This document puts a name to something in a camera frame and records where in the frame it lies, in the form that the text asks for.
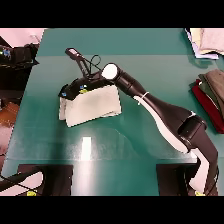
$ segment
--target table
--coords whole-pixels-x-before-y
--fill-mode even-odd
[[[218,190],[224,195],[224,136],[216,133],[189,87],[198,74],[223,69],[224,62],[195,59],[181,28],[45,30],[37,55],[40,64],[28,80],[2,175],[14,174],[21,163],[73,164],[72,195],[159,195],[157,163],[195,162],[191,154],[173,149],[151,115],[120,91],[119,116],[72,128],[59,121],[57,95],[64,84],[81,77],[64,53],[68,47],[88,59],[99,54],[101,67],[117,63],[151,94],[205,119],[219,152]],[[81,161],[86,137],[91,138],[91,158]]]

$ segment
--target red cloth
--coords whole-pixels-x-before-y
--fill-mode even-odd
[[[200,81],[201,80],[199,79],[196,80],[196,84],[192,88],[192,91],[205,111],[208,113],[217,132],[224,134],[224,121],[221,117],[221,114],[212,101],[207,97],[207,95],[199,88],[198,84]]]

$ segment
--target yellow sticker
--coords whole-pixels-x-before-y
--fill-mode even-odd
[[[87,90],[87,89],[82,89],[82,90],[80,90],[79,92],[80,92],[80,93],[87,93],[88,90]]]
[[[205,194],[200,193],[199,191],[195,191],[196,196],[205,196]]]
[[[34,191],[28,191],[27,196],[37,196],[37,193],[35,193]]]

